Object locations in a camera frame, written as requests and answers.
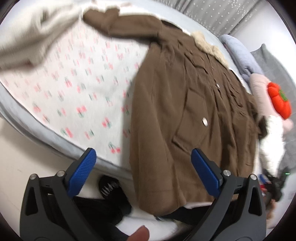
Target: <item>human hand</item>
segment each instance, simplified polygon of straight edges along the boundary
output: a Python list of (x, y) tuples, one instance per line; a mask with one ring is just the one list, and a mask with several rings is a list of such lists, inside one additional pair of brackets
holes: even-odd
[[(267, 194), (267, 189), (261, 188), (261, 191), (263, 191), (265, 194)], [(276, 201), (272, 199), (268, 206), (266, 207), (266, 220), (269, 221), (274, 216), (274, 210), (276, 208)]]
[(149, 230), (145, 226), (141, 226), (137, 231), (135, 231), (127, 241), (148, 241)]

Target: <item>black shoe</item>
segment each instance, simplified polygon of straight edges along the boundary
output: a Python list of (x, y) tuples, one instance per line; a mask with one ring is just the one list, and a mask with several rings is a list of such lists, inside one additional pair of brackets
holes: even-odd
[(102, 176), (99, 180), (99, 191), (103, 198), (118, 206), (123, 215), (131, 213), (131, 205), (117, 179)]

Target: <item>coat sleeve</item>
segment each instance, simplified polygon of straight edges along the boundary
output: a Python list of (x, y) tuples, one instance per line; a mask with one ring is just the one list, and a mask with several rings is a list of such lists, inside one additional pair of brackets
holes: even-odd
[(83, 15), (85, 23), (110, 37), (154, 39), (162, 29), (159, 19), (149, 15), (119, 16), (119, 9), (106, 12), (88, 10)]

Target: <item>white blanket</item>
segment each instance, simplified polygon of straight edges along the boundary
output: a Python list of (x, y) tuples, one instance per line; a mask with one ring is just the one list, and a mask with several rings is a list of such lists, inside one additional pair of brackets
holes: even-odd
[(0, 68), (41, 63), (51, 43), (81, 14), (71, 2), (39, 1), (25, 8), (2, 30)]
[(268, 116), (266, 118), (266, 130), (267, 136), (260, 141), (259, 157), (262, 168), (276, 177), (279, 164), (285, 154), (282, 118), (280, 116)]

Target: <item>gray curtain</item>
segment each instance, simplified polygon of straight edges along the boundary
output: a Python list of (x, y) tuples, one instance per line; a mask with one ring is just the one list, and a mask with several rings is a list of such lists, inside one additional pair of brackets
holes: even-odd
[(230, 33), (244, 19), (248, 21), (261, 0), (155, 0), (197, 21), (216, 36)]
[(268, 2), (266, 0), (258, 1), (258, 3), (243, 17), (243, 19), (235, 26), (234, 29), (229, 33), (230, 35), (234, 35), (240, 28), (242, 28), (249, 19), (251, 19), (257, 12), (260, 12), (262, 8), (266, 6)]

